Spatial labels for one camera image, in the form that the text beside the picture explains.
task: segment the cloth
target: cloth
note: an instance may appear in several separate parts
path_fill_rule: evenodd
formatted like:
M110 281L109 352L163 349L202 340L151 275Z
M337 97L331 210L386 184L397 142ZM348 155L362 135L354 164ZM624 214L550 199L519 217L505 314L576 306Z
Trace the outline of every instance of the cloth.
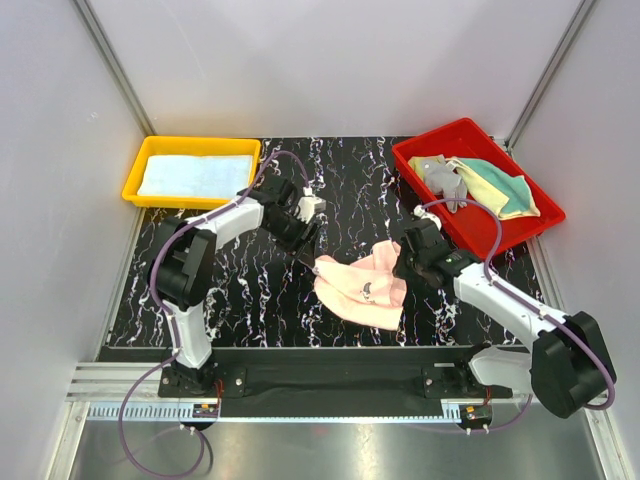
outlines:
M318 257L314 267L318 299L344 320L397 330L407 293L406 282L392 273L399 254L400 245L386 240L351 265L328 255Z
M462 177L453 171L455 166L445 162L444 155L411 157L409 166L434 195L444 198L467 198L467 186ZM447 208L451 213L456 213L458 206L466 207L467 204L447 202Z
M229 199L247 188L251 155L152 155L138 195Z
M451 157L448 163L455 165L471 196L500 220L540 216L523 175L512 177L478 158Z

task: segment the pink cloth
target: pink cloth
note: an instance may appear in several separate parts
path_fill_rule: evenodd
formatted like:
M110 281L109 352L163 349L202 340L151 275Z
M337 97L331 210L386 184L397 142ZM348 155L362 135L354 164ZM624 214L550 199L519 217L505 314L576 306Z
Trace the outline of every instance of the pink cloth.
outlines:
M391 273L399 254L400 245L386 240L376 243L371 255L351 265L342 265L328 255L318 257L314 290L320 301L344 320L397 330L407 293L406 282Z

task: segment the metal floor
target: metal floor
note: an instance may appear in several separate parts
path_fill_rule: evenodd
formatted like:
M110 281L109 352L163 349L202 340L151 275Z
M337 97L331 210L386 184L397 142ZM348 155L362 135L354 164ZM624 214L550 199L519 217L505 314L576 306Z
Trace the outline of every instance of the metal floor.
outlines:
M496 405L501 424L513 405ZM185 432L149 443L168 423L127 423L132 449L148 468L170 474L189 468L199 443ZM446 430L455 434L424 429ZM604 474L583 412L561 420L533 405L504 432L467 437L449 425L219 423L205 431L209 457L190 478L219 480L591 480ZM115 422L85 425L71 479L146 479L123 459Z

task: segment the white wall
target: white wall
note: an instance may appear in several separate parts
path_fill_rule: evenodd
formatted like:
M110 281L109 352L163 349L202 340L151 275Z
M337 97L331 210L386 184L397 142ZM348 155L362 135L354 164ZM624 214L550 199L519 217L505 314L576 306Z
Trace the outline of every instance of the white wall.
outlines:
M570 311L594 315L618 372L613 407L640 472L640 3L600 2L516 145L567 212L543 236Z
M3 0L0 45L1 476L40 479L100 340L142 136L69 1Z
M505 137L579 0L91 0L161 134Z

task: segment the yellow tray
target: yellow tray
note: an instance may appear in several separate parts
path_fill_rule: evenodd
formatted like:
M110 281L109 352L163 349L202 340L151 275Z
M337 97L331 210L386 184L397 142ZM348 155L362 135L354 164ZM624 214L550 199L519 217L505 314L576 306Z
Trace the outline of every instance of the yellow tray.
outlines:
M147 137L142 142L136 161L122 190L122 198L138 207L194 208L213 210L229 198L152 197L138 195L147 161L151 155L251 155L253 162L247 179L251 184L260 157L260 141L240 138Z

